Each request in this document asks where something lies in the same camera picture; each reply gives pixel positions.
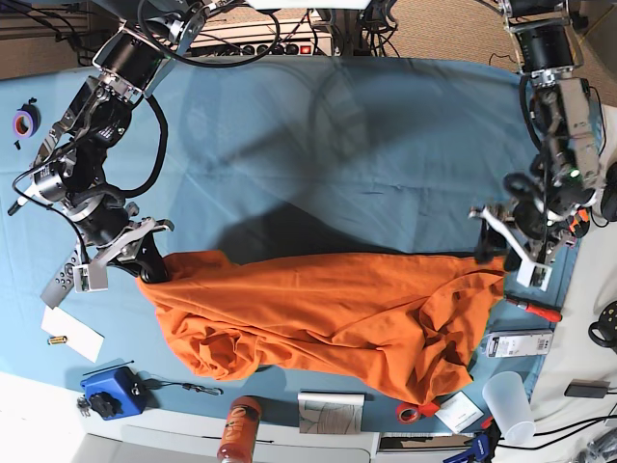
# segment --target white paper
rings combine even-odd
[[[300,432],[360,434],[363,394],[298,393]]]
[[[68,347],[91,362],[96,362],[104,338],[59,307],[55,309],[51,309],[48,306],[45,307],[40,327],[51,336],[66,336],[68,338]]]
[[[482,418],[480,409],[463,393],[449,398],[441,407],[435,415],[455,434]]]

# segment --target blue clamp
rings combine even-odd
[[[470,461],[484,461],[489,456],[489,437],[480,434],[471,441],[471,449],[458,455],[447,458],[443,463],[468,463]]]

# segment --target orange bottle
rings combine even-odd
[[[238,397],[229,407],[228,422],[216,456],[221,463],[253,463],[261,407],[254,398]]]

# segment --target tape roll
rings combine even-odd
[[[403,402],[396,407],[396,419],[401,424],[417,422],[420,417],[421,414],[417,405]]]
[[[30,138],[39,130],[39,111],[32,104],[24,104],[13,118],[13,133],[18,139]]]

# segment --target white card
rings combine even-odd
[[[435,415],[455,434],[482,418],[480,409],[463,393],[458,393],[442,403],[442,408]]]
[[[45,307],[40,327],[51,336],[66,336],[68,347],[91,362],[96,362],[104,338],[59,307],[55,309]]]

